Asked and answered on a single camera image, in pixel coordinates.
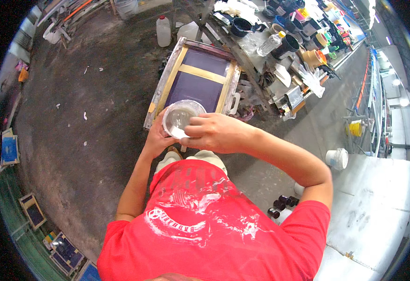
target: water bottle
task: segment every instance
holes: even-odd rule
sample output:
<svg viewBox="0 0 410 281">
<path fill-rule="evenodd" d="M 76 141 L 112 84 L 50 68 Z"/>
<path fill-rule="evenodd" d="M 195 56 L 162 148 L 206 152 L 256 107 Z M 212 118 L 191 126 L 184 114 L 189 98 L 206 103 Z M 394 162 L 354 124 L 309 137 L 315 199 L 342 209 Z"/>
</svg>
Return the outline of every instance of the water bottle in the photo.
<svg viewBox="0 0 410 281">
<path fill-rule="evenodd" d="M 280 31 L 278 34 L 271 35 L 264 43 L 258 47 L 257 53 L 260 57 L 265 57 L 274 49 L 281 45 L 281 40 L 286 36 L 284 31 Z"/>
<path fill-rule="evenodd" d="M 160 47 L 167 47 L 171 43 L 171 24 L 165 16 L 156 20 L 156 36 Z"/>
</svg>

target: red t-shirt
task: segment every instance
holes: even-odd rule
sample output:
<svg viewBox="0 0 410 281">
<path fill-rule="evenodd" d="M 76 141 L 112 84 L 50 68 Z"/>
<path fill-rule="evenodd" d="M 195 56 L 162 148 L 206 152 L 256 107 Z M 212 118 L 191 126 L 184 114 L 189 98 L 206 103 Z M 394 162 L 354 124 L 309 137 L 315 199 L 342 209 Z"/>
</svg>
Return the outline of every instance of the red t-shirt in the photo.
<svg viewBox="0 0 410 281">
<path fill-rule="evenodd" d="M 108 224 L 97 266 L 103 281 L 163 273 L 202 280 L 312 280 L 329 221 L 327 206 L 303 201 L 278 226 L 217 166 L 182 160 L 154 176 L 143 214 Z"/>
</svg>

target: hand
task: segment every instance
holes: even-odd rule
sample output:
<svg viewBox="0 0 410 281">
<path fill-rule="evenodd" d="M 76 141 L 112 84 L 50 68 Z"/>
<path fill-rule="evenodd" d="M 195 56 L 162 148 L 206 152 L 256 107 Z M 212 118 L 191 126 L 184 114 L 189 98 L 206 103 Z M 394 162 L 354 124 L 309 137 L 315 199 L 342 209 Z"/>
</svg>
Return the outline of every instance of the hand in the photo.
<svg viewBox="0 0 410 281">
<path fill-rule="evenodd" d="M 220 113 L 205 113 L 191 117 L 180 144 L 189 148 L 211 150 L 218 153 L 246 152 L 256 128 Z"/>
<path fill-rule="evenodd" d="M 142 149 L 141 154 L 145 154 L 151 159 L 157 158 L 166 147 L 178 142 L 178 139 L 176 138 L 166 138 L 168 134 L 164 132 L 162 124 L 165 111 L 166 109 L 160 112 L 155 121 L 153 121 L 152 127 L 149 130 L 149 135 L 146 139 L 146 144 Z"/>
</svg>

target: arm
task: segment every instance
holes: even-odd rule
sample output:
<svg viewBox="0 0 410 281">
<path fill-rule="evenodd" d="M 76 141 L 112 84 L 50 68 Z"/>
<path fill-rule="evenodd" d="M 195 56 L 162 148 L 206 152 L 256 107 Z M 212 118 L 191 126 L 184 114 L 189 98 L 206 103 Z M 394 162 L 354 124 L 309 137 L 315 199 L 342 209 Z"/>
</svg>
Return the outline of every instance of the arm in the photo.
<svg viewBox="0 0 410 281">
<path fill-rule="evenodd" d="M 126 220 L 130 222 L 142 214 L 142 206 L 144 204 L 152 161 L 158 157 L 166 147 L 178 141 L 175 138 L 164 137 L 165 134 L 161 123 L 163 115 L 164 110 L 152 124 L 146 139 L 146 144 L 136 162 L 129 182 L 119 199 L 115 220 Z"/>
<path fill-rule="evenodd" d="M 191 118 L 182 145 L 219 153 L 247 153 L 286 172 L 305 187 L 301 202 L 315 200 L 331 209 L 333 186 L 330 169 L 319 158 L 261 129 L 219 113 Z"/>
</svg>

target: person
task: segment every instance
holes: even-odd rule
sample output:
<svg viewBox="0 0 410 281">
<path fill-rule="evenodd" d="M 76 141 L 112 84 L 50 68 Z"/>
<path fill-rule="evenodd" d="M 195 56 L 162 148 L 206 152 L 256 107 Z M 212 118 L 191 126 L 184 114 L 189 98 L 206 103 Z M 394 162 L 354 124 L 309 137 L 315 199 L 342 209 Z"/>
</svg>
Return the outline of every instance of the person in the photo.
<svg viewBox="0 0 410 281">
<path fill-rule="evenodd" d="M 165 138 L 164 111 L 107 227 L 97 267 L 108 280 L 312 280 L 319 269 L 332 204 L 329 168 L 306 150 L 218 113 L 190 119 L 191 138 Z M 201 151 L 159 163 L 143 210 L 154 158 L 175 142 Z M 214 154 L 247 153 L 305 187 L 279 225 L 227 177 Z"/>
</svg>

